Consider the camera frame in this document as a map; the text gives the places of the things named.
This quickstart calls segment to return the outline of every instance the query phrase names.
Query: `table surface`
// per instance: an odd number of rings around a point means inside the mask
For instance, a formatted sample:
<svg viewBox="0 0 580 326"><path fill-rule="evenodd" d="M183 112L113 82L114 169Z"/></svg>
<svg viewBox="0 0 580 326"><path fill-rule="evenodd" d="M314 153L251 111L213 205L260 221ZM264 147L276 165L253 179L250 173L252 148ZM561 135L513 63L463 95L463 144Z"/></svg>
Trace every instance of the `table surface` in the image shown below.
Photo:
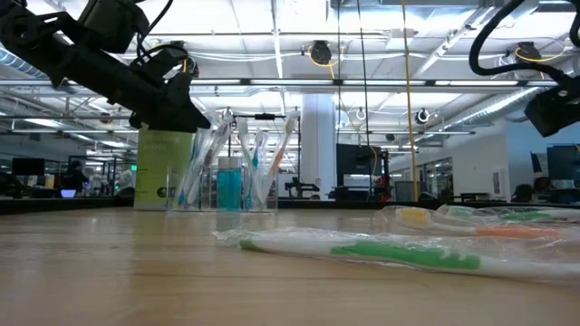
<svg viewBox="0 0 580 326"><path fill-rule="evenodd" d="M0 325L578 325L565 286L242 251L231 216L130 208L0 216ZM254 228L376 230L371 211Z"/></svg>

